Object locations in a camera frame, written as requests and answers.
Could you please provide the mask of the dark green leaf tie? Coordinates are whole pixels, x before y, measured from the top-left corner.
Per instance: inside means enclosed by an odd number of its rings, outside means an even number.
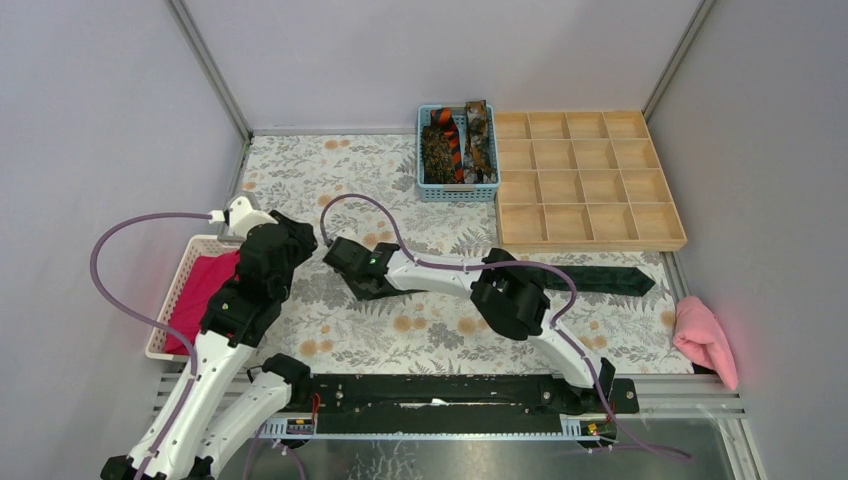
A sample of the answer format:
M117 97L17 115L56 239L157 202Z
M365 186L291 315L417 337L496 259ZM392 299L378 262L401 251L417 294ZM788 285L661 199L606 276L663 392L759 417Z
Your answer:
M559 265L556 269L572 280L579 293L643 297L656 285L637 267Z

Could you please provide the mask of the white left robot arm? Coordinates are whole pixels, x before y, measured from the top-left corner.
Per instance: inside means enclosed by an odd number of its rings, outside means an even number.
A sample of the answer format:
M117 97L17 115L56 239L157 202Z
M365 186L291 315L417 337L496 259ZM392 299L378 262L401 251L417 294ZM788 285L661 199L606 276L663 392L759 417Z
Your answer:
M215 409L289 299L295 269L318 246L314 229L277 211L245 214L213 210L200 219L225 223L242 238L235 273L210 298L193 341L168 324L189 361L142 439L109 458L103 479L216 479L248 437L274 412L296 411L309 401L310 369L278 354L256 385L222 415Z

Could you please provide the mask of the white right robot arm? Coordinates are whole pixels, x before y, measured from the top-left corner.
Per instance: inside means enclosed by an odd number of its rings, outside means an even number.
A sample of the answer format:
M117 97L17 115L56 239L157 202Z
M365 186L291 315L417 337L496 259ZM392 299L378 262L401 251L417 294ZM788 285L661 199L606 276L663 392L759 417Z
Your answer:
M589 349L561 321L576 301L576 286L564 274L571 296L555 311L544 283L533 272L549 265L519 261L493 248L482 258L444 257L408 251L394 243L373 249L343 237L329 245L324 262L359 300L433 292L471 301L489 328L514 341L527 341L573 386L575 402L597 412L613 398L615 367Z

